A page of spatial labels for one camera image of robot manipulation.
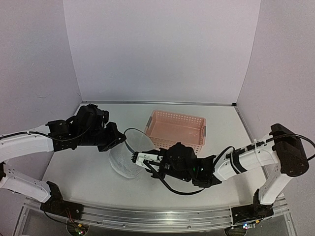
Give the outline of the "white mesh laundry bag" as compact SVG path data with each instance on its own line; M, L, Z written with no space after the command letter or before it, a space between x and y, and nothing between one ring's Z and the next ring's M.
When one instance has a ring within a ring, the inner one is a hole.
M143 169L133 163L133 154L155 149L155 145L144 132L136 128L126 129L124 135L126 140L110 150L109 162L118 174L132 179L136 178Z

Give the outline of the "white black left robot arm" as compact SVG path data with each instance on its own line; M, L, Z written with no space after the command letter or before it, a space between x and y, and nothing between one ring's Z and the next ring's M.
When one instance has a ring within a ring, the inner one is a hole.
M13 168L15 159L56 153L80 146L95 146L106 152L126 140L114 122L75 124L57 120L37 128L0 137L0 186L40 202L40 209L62 217L80 219L83 205L64 199L59 186Z

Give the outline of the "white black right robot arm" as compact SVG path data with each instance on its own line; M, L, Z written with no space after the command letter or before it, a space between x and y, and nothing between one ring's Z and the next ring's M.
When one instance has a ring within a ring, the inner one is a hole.
M314 156L307 157L303 141L314 145L309 138L276 123L264 138L241 148L228 146L218 155L198 158L192 148L178 142L168 149L138 153L133 161L169 191L182 196L198 194L255 168L274 165L273 172L255 191L253 202L231 208L232 223L237 225L272 216L277 196L293 178L308 171Z

